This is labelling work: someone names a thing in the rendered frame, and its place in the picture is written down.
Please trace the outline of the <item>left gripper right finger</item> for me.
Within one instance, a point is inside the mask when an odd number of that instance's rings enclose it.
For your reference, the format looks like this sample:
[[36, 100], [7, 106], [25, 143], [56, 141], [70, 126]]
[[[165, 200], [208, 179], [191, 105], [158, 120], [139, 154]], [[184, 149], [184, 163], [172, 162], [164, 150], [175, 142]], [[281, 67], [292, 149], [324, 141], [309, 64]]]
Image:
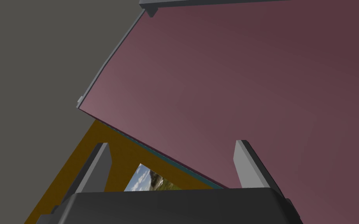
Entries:
[[283, 196], [279, 186], [248, 141], [236, 141], [233, 161], [243, 188], [272, 188]]

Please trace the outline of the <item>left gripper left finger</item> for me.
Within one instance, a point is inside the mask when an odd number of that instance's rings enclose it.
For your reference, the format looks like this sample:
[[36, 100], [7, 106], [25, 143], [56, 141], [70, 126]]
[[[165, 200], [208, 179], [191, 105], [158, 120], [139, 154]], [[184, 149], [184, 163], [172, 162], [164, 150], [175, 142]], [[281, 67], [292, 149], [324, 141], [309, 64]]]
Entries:
[[107, 142], [97, 143], [64, 195], [62, 203], [75, 193], [103, 192], [111, 165], [112, 157], [109, 144]]

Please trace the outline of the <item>landscape picture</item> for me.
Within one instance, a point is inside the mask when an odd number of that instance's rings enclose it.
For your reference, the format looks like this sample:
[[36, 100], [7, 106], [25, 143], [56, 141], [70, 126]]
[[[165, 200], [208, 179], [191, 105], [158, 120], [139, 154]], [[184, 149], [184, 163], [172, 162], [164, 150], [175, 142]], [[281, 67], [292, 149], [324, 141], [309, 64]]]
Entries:
[[181, 190], [161, 175], [139, 164], [124, 191]]

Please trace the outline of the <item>mauve door leaf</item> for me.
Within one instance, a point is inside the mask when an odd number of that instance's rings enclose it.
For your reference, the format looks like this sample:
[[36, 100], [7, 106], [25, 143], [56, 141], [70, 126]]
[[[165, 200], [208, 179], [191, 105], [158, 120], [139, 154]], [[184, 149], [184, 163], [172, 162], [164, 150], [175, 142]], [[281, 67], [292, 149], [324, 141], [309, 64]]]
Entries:
[[79, 109], [226, 187], [246, 140], [305, 224], [359, 224], [359, 0], [140, 16]]

